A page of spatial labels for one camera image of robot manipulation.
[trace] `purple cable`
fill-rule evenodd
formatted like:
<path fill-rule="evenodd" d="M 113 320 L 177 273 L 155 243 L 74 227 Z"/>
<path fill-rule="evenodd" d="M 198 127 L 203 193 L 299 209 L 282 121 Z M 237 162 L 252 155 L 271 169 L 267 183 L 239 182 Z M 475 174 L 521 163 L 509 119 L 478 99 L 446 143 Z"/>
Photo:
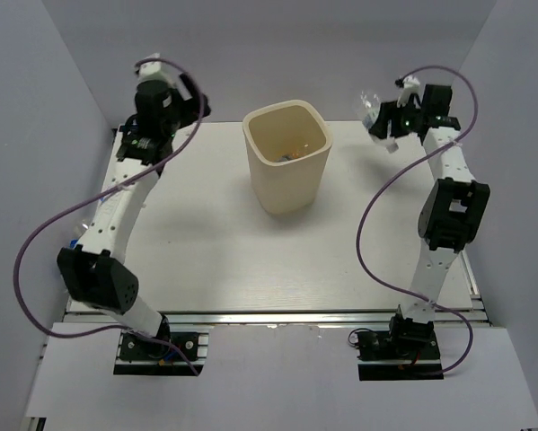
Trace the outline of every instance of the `purple cable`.
<path fill-rule="evenodd" d="M 452 75 L 455 75 L 455 76 L 459 77 L 462 81 L 464 81 L 464 83 L 466 84 L 466 86 L 470 90 L 470 93 L 471 93 L 471 96 L 472 96 L 472 101 L 473 101 L 473 104 L 474 104 L 474 108 L 473 108 L 474 112 L 472 114 L 472 120 L 471 120 L 470 124 L 468 125 L 468 127 L 464 130 L 464 132 L 462 132 L 456 138 L 456 141 L 460 141 L 461 139 L 466 137 L 466 135 L 468 135 L 472 131 L 472 129 L 474 128 L 474 124 L 476 124 L 476 120 L 478 119 L 478 99 L 476 97 L 476 92 L 474 91 L 474 87 L 472 87 L 472 84 L 470 83 L 470 81 L 468 81 L 468 79 L 466 79 L 466 77 L 464 77 L 462 74 L 455 71 L 454 69 L 452 69 L 450 67 L 446 67 L 446 66 L 436 66 L 436 65 L 434 65 L 434 66 L 419 67 L 418 69 L 414 69 L 413 71 L 408 72 L 405 76 L 403 76 L 403 78 L 406 77 L 406 76 L 409 76 L 409 75 L 414 75 L 417 72 L 421 72 L 423 70 L 428 70 L 428 69 L 437 69 L 437 70 L 444 70 L 446 72 L 449 72 Z M 413 162 L 413 163 L 409 164 L 407 167 L 405 167 L 400 172 L 398 172 L 396 175 L 394 175 L 392 178 L 390 178 L 386 182 L 386 184 L 384 184 L 380 188 L 380 190 L 378 190 L 376 192 L 376 194 L 373 196 L 373 198 L 370 200 L 370 202 L 366 206 L 365 213 L 362 215 L 362 218 L 360 219 L 360 223 L 358 224 L 358 229 L 357 229 L 357 256 L 358 256 L 358 261 L 360 262 L 360 265 L 362 266 L 363 270 L 376 283 L 378 283 L 380 285 L 383 285 L 384 287 L 388 287 L 389 289 L 392 289 L 392 290 L 394 290 L 396 292 L 399 292 L 401 294 L 414 296 L 415 298 L 418 298 L 418 299 L 420 299 L 422 301 L 425 301 L 426 303 L 430 303 L 430 300 L 426 296 L 417 294 L 415 292 L 411 292 L 411 291 L 406 290 L 406 289 L 402 289 L 402 288 L 394 286 L 394 285 L 391 285 L 390 283 L 387 283 L 386 281 L 382 280 L 381 278 L 379 278 L 375 274 L 373 274 L 373 272 L 368 268 L 368 266 L 365 263 L 365 260 L 362 257 L 362 252 L 360 250 L 360 238 L 362 236 L 362 229 L 363 229 L 363 226 L 365 225 L 365 221 L 366 221 L 366 218 L 368 217 L 368 214 L 370 213 L 370 210 L 372 209 L 375 202 L 386 191 L 386 189 L 388 189 L 395 181 L 397 181 L 402 175 L 404 175 L 406 172 L 410 171 L 412 168 L 418 166 L 419 164 L 425 162 L 426 160 L 428 160 L 431 157 L 434 157 L 437 154 L 443 153 L 444 151 L 448 150 L 449 148 L 452 148 L 454 145 L 455 145 L 455 143 L 453 141 L 453 142 L 450 142 L 450 143 L 448 143 L 446 145 L 441 146 L 440 148 L 433 151 L 432 153 L 427 154 L 424 157 L 418 159 L 416 162 Z M 456 317 L 461 319 L 466 324 L 466 327 L 468 328 L 468 344 L 466 346 L 466 349 L 464 350 L 464 352 L 460 356 L 460 358 L 456 362 L 454 362 L 452 365 L 450 365 L 447 368 L 443 369 L 442 371 L 437 371 L 435 373 L 423 373 L 423 374 L 444 374 L 444 373 L 447 373 L 447 372 L 455 369 L 458 365 L 460 365 L 464 361 L 464 359 L 466 359 L 466 357 L 468 356 L 468 354 L 470 353 L 470 350 L 472 348 L 472 342 L 474 341 L 474 331 L 473 331 L 472 325 L 470 324 L 468 319 L 466 319 L 458 311 L 452 310 L 452 309 L 447 308 L 447 307 L 444 307 L 443 305 L 439 305 L 437 303 L 433 303 L 432 305 L 434 306 L 434 308 L 437 308 L 438 310 L 440 310 L 442 312 L 450 312 L 451 314 L 455 315 Z"/>
<path fill-rule="evenodd" d="M 19 306 L 21 307 L 21 309 L 22 309 L 23 313 L 25 314 L 25 316 L 27 317 L 27 319 L 32 323 L 32 325 L 35 328 L 37 328 L 38 330 L 40 330 L 41 332 L 43 332 L 45 335 L 49 336 L 49 337 L 54 337 L 54 338 L 57 338 L 57 339 L 76 339 L 76 338 L 79 338 L 79 337 L 85 337 L 87 335 L 96 334 L 96 333 L 102 332 L 104 330 L 130 330 L 130 328 L 128 328 L 126 326 L 114 324 L 114 325 L 107 325 L 107 326 L 103 326 L 103 327 L 100 327 L 100 328 L 96 328 L 94 330 L 87 330 L 85 332 L 76 332 L 76 333 L 72 333 L 72 334 L 63 334 L 63 333 L 60 333 L 60 332 L 54 332 L 53 330 L 50 330 L 49 328 L 46 328 L 45 326 L 43 326 L 35 318 L 35 316 L 33 316 L 31 311 L 29 310 L 29 307 L 25 303 L 25 300 L 23 299 L 23 296 L 22 296 L 22 293 L 21 293 L 21 284 L 20 284 L 19 278 L 20 278 L 21 262 L 22 262 L 22 259 L 23 259 L 23 255 L 25 254 L 25 252 L 29 248 L 29 245 L 31 244 L 31 242 L 45 228 L 49 227 L 51 224 L 55 223 L 57 220 L 65 217 L 65 216 L 68 216 L 71 213 L 74 213 L 77 210 L 79 210 L 79 209 L 81 209 L 83 207 L 86 207 L 87 205 L 92 204 L 93 202 L 96 202 L 99 199 L 102 199 L 102 198 L 104 198 L 104 197 L 106 197 L 106 196 L 108 196 L 110 194 L 113 194 L 116 191 L 119 191 L 122 187 L 125 187 L 125 186 L 131 184 L 132 182 L 137 181 L 138 179 L 146 176 L 148 173 L 153 172 L 153 171 L 155 171 L 157 169 L 160 169 L 160 168 L 164 167 L 165 164 L 167 164 L 170 160 L 174 159 L 177 155 L 179 155 L 187 147 L 187 145 L 193 139 L 193 137 L 197 134 L 197 131 L 200 128 L 200 125 L 203 122 L 203 117 L 205 116 L 205 96 L 203 95 L 203 93 L 199 89 L 196 81 L 190 76 L 189 72 L 187 72 L 183 67 L 177 65 L 176 63 L 173 63 L 171 60 L 167 60 L 165 58 L 158 58 L 158 57 L 156 57 L 156 58 L 145 58 L 143 60 L 137 61 L 135 63 L 135 67 L 139 67 L 139 66 L 141 66 L 141 65 L 143 65 L 145 63 L 152 63 L 154 61 L 165 63 L 165 64 L 167 64 L 169 66 L 174 67 L 175 69 L 177 69 L 182 74 L 185 74 L 189 78 L 189 80 L 192 82 L 192 84 L 195 87 L 195 90 L 197 92 L 198 102 L 199 102 L 199 104 L 198 104 L 198 117 L 197 117 L 195 127 L 192 129 L 189 136 L 187 136 L 187 139 L 185 139 L 185 141 L 181 144 L 181 146 L 179 148 L 177 148 L 177 150 L 173 151 L 169 156 L 162 159 L 159 163 L 147 168 L 145 171 L 142 171 L 142 172 L 138 173 L 137 175 L 132 176 L 131 178 L 129 178 L 127 180 L 124 180 L 120 184 L 118 184 L 118 185 L 116 185 L 114 187 L 111 187 L 110 189 L 106 189 L 105 191 L 99 193 L 98 195 L 93 196 L 92 198 L 88 198 L 88 199 L 84 200 L 83 202 L 81 202 L 79 204 L 73 205 L 72 207 L 66 209 L 65 211 L 61 211 L 57 215 L 53 215 L 49 220 L 43 222 L 43 224 L 41 224 L 33 232 L 31 232 L 30 235 L 25 240 L 25 242 L 22 244 L 21 248 L 19 249 L 19 252 L 17 253 L 17 256 L 15 258 L 15 263 L 13 265 L 13 290 L 15 292 L 15 298 L 17 298 L 17 302 L 19 303 Z M 179 348 L 174 346 L 172 343 L 162 341 L 162 340 L 158 340 L 158 339 L 150 339 L 150 338 L 142 336 L 141 334 L 136 334 L 136 335 L 138 335 L 141 338 L 144 338 L 144 339 L 147 339 L 149 341 L 152 341 L 152 342 L 154 342 L 156 344 L 163 344 L 164 346 L 172 348 L 173 350 L 175 350 L 179 354 L 179 356 L 182 358 L 182 360 L 187 363 L 187 365 L 190 367 L 191 371 L 195 375 L 198 375 L 197 370 L 192 365 L 192 363 L 189 361 L 189 359 L 185 355 L 183 355 L 183 353 L 179 350 Z"/>

